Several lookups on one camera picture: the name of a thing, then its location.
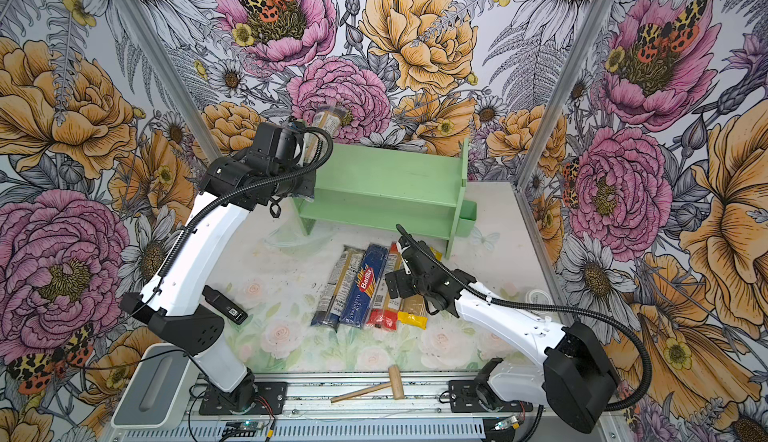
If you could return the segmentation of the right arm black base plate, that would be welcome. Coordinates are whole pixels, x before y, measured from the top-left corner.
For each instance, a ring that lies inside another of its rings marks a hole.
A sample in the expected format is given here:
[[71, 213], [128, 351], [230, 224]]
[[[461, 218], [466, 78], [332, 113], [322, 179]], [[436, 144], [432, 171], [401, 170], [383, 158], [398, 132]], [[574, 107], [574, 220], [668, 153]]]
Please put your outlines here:
[[532, 403], [502, 401], [487, 387], [479, 387], [475, 380], [449, 380], [447, 390], [441, 394], [441, 400], [450, 406], [452, 413], [534, 412]]

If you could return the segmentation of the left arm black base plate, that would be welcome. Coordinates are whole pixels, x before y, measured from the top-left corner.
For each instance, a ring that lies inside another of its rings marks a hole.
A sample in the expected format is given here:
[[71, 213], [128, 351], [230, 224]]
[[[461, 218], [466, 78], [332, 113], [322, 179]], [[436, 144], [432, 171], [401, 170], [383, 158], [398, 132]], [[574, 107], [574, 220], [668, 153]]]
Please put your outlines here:
[[286, 382], [257, 381], [226, 393], [209, 385], [199, 406], [203, 416], [280, 415], [287, 399]]

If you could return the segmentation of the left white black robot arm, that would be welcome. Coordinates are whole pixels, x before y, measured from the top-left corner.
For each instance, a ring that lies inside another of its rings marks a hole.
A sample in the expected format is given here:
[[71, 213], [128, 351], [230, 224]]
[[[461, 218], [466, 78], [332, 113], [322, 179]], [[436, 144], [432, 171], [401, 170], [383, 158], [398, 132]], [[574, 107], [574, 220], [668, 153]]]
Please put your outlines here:
[[249, 146], [210, 163], [180, 236], [158, 271], [121, 309], [183, 351], [204, 374], [223, 407], [242, 413], [256, 400], [252, 372], [228, 346], [227, 320], [242, 317], [204, 295], [228, 240], [258, 206], [273, 217], [286, 197], [314, 198], [317, 170], [332, 156], [333, 138], [301, 122], [262, 122]]

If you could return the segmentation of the clear spaghetti bag white label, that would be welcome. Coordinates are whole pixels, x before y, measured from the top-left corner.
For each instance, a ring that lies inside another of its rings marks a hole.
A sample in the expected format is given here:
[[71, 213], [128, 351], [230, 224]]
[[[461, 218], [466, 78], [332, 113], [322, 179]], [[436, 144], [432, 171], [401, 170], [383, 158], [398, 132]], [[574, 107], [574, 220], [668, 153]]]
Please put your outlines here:
[[364, 254], [363, 249], [344, 246], [320, 294], [317, 308], [310, 322], [311, 326], [327, 326], [333, 330], [338, 329], [353, 279], [358, 272]]

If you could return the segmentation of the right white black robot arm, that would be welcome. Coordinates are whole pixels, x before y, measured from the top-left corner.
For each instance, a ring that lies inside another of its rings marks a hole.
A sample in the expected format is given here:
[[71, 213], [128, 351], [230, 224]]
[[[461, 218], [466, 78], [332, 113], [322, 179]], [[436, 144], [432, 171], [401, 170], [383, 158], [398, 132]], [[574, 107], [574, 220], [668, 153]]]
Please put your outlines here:
[[396, 246], [402, 265], [385, 277], [391, 295], [417, 295], [436, 311], [495, 335], [531, 362], [518, 368], [502, 357], [491, 359], [474, 379], [473, 400], [488, 411], [513, 402], [541, 405], [581, 433], [595, 428], [619, 377], [587, 325], [552, 320], [550, 306], [508, 306], [474, 276], [445, 267], [423, 241], [402, 237]]

